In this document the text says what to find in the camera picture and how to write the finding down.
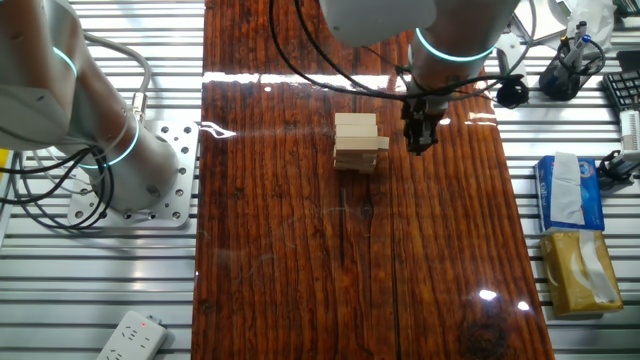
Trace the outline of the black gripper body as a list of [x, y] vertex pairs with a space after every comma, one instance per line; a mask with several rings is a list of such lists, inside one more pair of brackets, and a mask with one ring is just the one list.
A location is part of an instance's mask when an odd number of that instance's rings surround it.
[[404, 102], [401, 110], [401, 118], [407, 123], [434, 128], [440, 121], [440, 108], [438, 104], [427, 98], [409, 99]]

